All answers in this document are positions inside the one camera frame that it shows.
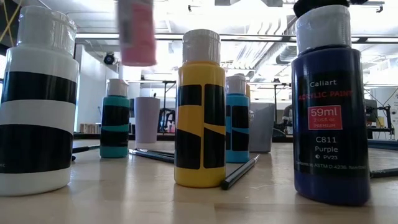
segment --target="teal paint bottle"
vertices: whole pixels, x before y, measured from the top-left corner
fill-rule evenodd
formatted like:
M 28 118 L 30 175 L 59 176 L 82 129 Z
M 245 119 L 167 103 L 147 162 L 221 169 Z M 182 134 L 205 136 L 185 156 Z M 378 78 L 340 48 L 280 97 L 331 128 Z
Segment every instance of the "teal paint bottle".
M 249 160 L 249 104 L 246 78 L 234 75 L 226 78 L 226 162 Z
M 102 158 L 127 156 L 129 144 L 128 83 L 117 78 L 109 79 L 107 97 L 103 100 L 99 154 Z

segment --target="wooden table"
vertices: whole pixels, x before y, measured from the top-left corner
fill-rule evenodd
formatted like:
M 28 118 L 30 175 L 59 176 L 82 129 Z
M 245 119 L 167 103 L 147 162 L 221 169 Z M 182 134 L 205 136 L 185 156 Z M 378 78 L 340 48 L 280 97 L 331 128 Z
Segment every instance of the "wooden table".
M 97 144 L 81 140 L 76 146 Z M 173 142 L 154 149 L 172 151 Z M 77 154 L 68 186 L 46 194 L 0 197 L 0 223 L 398 223 L 398 178 L 372 180 L 371 201 L 361 208 L 336 207 L 297 195 L 292 144 L 272 152 L 229 191 L 175 184 L 173 165 L 129 156 L 100 159 L 98 151 Z M 370 150 L 371 169 L 398 167 L 398 153 Z M 228 172 L 237 165 L 227 165 Z

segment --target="acrylic paint bottle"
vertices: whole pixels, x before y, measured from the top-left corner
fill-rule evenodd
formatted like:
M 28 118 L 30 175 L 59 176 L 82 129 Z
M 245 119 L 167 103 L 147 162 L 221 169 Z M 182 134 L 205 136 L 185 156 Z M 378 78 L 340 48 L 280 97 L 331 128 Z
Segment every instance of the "acrylic paint bottle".
M 127 66 L 156 64 L 153 0 L 119 0 L 118 26 L 121 60 Z
M 351 48 L 349 20 L 340 5 L 303 14 L 292 62 L 295 188 L 336 205 L 370 197 L 361 53 Z
M 219 35 L 205 29 L 185 33 L 175 133 L 174 179 L 180 185 L 216 187 L 225 178 L 224 89 Z
M 249 160 L 249 97 L 246 78 L 233 75 L 226 78 L 226 162 Z
M 7 50 L 0 106 L 0 195 L 69 183 L 76 109 L 76 26 L 66 15 L 26 6 L 17 47 Z
M 127 156 L 129 144 L 130 100 L 128 83 L 117 78 L 109 79 L 103 101 L 99 154 L 102 158 Z

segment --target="yellow paint bottle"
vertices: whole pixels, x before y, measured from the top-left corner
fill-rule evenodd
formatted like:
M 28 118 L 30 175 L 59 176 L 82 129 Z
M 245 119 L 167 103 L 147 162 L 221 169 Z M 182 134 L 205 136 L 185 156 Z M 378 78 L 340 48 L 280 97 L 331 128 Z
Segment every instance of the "yellow paint bottle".
M 220 36 L 211 30 L 191 30 L 183 36 L 174 179 L 186 187 L 217 187 L 225 178 L 225 71 L 220 49 Z

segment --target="white cup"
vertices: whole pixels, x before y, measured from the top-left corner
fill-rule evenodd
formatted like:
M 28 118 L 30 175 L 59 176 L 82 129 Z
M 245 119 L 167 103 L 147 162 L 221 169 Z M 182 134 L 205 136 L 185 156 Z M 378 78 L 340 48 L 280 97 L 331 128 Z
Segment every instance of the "white cup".
M 155 143 L 160 113 L 160 99 L 137 97 L 134 100 L 136 143 Z

